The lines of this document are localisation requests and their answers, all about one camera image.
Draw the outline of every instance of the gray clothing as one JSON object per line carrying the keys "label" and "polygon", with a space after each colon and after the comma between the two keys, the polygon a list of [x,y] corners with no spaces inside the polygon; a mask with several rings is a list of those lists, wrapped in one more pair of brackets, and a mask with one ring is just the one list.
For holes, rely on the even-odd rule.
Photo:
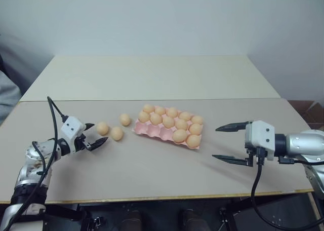
{"label": "gray clothing", "polygon": [[21,97],[19,88],[0,71],[0,125]]}

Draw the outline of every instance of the egg carton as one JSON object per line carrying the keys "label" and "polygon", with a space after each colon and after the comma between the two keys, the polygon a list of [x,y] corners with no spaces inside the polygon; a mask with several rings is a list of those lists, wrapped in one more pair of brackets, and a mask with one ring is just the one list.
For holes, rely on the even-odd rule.
{"label": "egg carton", "polygon": [[[161,116],[162,116],[162,118],[164,118],[164,117],[167,117],[167,114],[165,113],[165,114],[163,114]],[[175,123],[179,120],[178,116],[174,118]],[[191,120],[189,120],[189,121],[187,121],[187,124],[188,124],[188,129],[186,130],[186,132],[187,132],[187,135],[189,136],[191,134],[190,131],[189,131],[189,127],[193,124],[193,122]],[[186,143],[186,141],[181,142],[181,143],[176,143],[172,139],[173,133],[177,130],[177,127],[175,125],[173,127],[171,127],[171,128],[166,128],[163,125],[163,123],[160,123],[160,124],[155,126],[155,125],[153,125],[151,123],[150,120],[145,122],[145,123],[142,123],[137,119],[135,121],[135,127],[133,128],[133,131],[138,135],[147,135],[149,137],[157,137],[157,138],[159,138],[159,139],[161,139],[163,141],[169,141],[169,142],[175,143],[177,145],[185,145],[190,149],[199,149],[199,146],[197,146],[197,147],[189,147],[188,144]]]}

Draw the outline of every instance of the tabletop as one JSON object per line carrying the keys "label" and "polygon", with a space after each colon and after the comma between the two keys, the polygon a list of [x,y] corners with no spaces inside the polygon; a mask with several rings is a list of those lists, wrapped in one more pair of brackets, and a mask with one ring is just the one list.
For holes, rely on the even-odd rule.
{"label": "tabletop", "polygon": [[[174,106],[203,116],[200,149],[191,150],[132,132],[144,103]],[[276,133],[308,129],[289,103],[280,98],[60,101],[57,105],[64,114],[85,123],[106,121],[110,126],[119,126],[120,113],[129,113],[133,121],[129,127],[123,127],[125,135],[121,141],[111,139],[94,151],[83,150],[56,162],[47,203],[249,196],[256,167],[230,165],[212,157],[217,154],[245,158],[245,132],[215,132],[215,128],[263,120],[275,126]],[[33,140],[52,138],[53,131],[47,102],[21,102],[1,125],[0,142],[6,153],[0,158],[1,203],[9,203],[27,147]],[[100,137],[94,127],[85,134],[92,140]],[[311,185],[302,165],[279,165],[276,160],[266,160],[258,195],[307,191],[311,191]]]}
{"label": "tabletop", "polygon": [[55,56],[20,101],[279,98],[247,56]]}

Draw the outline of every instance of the wooden table edge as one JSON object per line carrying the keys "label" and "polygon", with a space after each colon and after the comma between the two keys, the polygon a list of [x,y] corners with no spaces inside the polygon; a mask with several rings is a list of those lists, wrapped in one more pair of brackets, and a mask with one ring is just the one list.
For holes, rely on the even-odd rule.
{"label": "wooden table edge", "polygon": [[[297,193],[312,192],[313,189],[297,189],[292,191],[271,191],[256,193],[256,196],[274,196]],[[105,202],[138,202],[138,201],[161,201],[161,200],[186,200],[186,199],[208,199],[208,198],[235,198],[249,197],[250,193],[241,194],[219,194],[219,195],[197,195],[197,196],[170,196],[170,197],[134,197],[117,199],[97,199],[97,200],[72,200],[72,201],[46,201],[46,204],[75,204],[75,203],[105,203]],[[0,201],[0,204],[10,204],[10,201]]]}

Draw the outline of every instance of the egg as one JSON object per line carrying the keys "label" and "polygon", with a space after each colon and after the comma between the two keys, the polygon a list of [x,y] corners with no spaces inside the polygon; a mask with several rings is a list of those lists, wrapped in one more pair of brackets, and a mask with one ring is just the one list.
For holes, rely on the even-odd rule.
{"label": "egg", "polygon": [[131,118],[130,118],[129,114],[122,113],[119,116],[119,121],[123,126],[128,126],[131,123]]}
{"label": "egg", "polygon": [[141,111],[138,114],[138,120],[142,123],[145,123],[150,120],[150,115],[147,112]]}
{"label": "egg", "polygon": [[191,114],[187,111],[184,111],[179,114],[179,118],[188,121],[191,118]]}
{"label": "egg", "polygon": [[166,109],[163,108],[163,107],[161,107],[161,106],[158,106],[158,107],[155,108],[155,111],[154,112],[155,113],[158,113],[161,116],[162,114],[165,114],[166,113]]}
{"label": "egg", "polygon": [[204,119],[201,116],[195,115],[194,117],[191,118],[191,122],[193,122],[194,124],[202,125],[204,122]]}
{"label": "egg", "polygon": [[165,126],[165,128],[167,128],[167,129],[174,127],[174,123],[175,123],[174,119],[169,116],[164,117],[162,122],[163,122],[163,125]]}
{"label": "egg", "polygon": [[109,126],[107,125],[106,122],[99,122],[96,125],[96,129],[97,129],[98,134],[103,136],[103,135],[106,135],[108,133]]}
{"label": "egg", "polygon": [[143,107],[143,111],[144,111],[144,112],[147,112],[147,113],[151,113],[151,112],[154,111],[154,106],[151,105],[151,104],[146,104],[146,105],[144,105],[144,107]]}
{"label": "egg", "polygon": [[178,116],[178,110],[174,107],[168,109],[167,116],[175,118]]}
{"label": "egg", "polygon": [[187,132],[182,129],[176,130],[172,135],[172,139],[176,143],[184,142],[186,140],[186,138],[187,138]]}
{"label": "egg", "polygon": [[188,129],[188,123],[185,120],[177,120],[176,122],[177,129],[187,130]]}
{"label": "egg", "polygon": [[153,113],[151,115],[151,123],[155,126],[157,126],[158,124],[162,123],[162,116],[160,116],[159,114],[157,113]]}
{"label": "egg", "polygon": [[188,136],[186,143],[190,148],[198,147],[200,144],[200,137],[197,135],[190,135]]}
{"label": "egg", "polygon": [[202,127],[200,124],[192,124],[189,127],[189,131],[193,135],[200,135],[201,134]]}
{"label": "egg", "polygon": [[115,141],[119,141],[122,139],[124,132],[121,127],[115,126],[111,129],[110,135]]}

